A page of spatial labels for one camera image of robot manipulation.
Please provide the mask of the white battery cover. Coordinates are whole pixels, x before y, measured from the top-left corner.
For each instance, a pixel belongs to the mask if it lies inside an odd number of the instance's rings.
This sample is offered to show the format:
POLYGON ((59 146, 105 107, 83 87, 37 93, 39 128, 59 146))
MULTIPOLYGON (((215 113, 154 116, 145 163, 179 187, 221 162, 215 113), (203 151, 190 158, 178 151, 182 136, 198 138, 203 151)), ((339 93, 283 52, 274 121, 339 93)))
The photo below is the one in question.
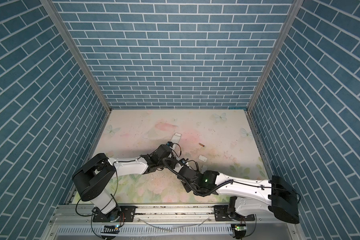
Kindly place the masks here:
POLYGON ((203 155, 199 155, 199 160, 202 161, 202 162, 206 162, 208 160, 207 157, 203 156, 203 155))

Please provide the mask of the white remote control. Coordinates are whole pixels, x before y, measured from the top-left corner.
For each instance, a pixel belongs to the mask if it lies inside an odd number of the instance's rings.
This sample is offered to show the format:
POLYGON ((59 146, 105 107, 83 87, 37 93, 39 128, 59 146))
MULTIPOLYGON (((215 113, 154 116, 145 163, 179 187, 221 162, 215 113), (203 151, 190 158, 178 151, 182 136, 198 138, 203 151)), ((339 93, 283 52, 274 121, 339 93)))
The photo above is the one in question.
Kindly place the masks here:
POLYGON ((181 140, 182 134, 180 133, 175 133, 172 138, 171 138, 171 142, 174 144, 178 144, 181 140))

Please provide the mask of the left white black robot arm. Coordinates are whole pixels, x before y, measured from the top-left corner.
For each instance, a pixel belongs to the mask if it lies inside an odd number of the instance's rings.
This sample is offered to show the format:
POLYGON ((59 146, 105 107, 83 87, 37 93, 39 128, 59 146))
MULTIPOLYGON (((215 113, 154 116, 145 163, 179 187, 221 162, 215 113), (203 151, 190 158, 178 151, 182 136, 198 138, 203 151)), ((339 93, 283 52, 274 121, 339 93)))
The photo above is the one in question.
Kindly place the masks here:
POLYGON ((96 210, 105 215, 117 210, 116 194, 108 193, 108 183, 120 176, 146 175, 163 169, 162 159, 175 154, 174 145, 167 142, 152 153, 134 159, 108 158, 104 153, 95 155, 72 176, 81 201, 93 203, 96 210))

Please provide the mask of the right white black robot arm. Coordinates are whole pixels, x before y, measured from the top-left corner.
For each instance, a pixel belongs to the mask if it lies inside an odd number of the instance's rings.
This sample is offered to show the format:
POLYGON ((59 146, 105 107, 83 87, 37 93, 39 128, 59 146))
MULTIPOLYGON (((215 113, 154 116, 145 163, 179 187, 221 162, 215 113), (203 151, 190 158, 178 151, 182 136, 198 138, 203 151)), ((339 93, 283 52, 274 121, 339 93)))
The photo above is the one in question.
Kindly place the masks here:
POLYGON ((216 171, 201 173, 185 163, 176 164, 173 173, 186 192, 199 197, 229 196, 228 215, 240 220, 249 215, 274 216, 289 224, 299 224, 300 194, 283 178, 249 180, 231 177, 216 171))

